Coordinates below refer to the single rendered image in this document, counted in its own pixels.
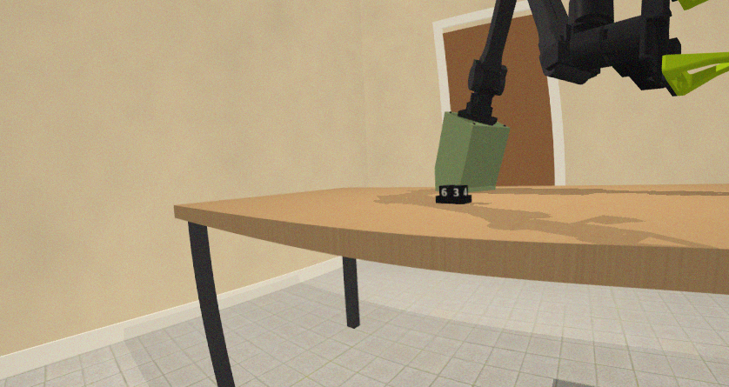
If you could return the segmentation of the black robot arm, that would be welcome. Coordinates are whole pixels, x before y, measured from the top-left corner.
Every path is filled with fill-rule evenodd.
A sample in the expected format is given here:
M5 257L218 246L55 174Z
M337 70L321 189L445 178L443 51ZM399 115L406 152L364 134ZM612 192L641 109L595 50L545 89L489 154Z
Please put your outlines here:
M611 53L604 53L602 40L607 39L604 26L614 23L613 0L570 0L568 16L561 0L527 1L538 30L539 61L545 76L584 84L600 74L600 68L612 66L641 90L665 88L639 60L609 64ZM501 96L505 88L507 68L502 56L516 2L496 0L484 51L479 60L474 59L468 77L468 89L474 93L458 117L488 125L497 122L492 117L492 98Z

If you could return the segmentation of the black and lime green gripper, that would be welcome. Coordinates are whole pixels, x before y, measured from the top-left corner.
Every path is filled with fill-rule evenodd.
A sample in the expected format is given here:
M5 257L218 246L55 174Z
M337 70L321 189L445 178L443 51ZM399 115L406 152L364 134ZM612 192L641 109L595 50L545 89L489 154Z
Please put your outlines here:
M642 0L640 16L604 26L607 39L602 47L605 54L611 53L609 64L639 60L653 80L676 97L729 71L729 52L681 54L678 38L669 39L671 16L670 0ZM715 66L687 72L711 64Z

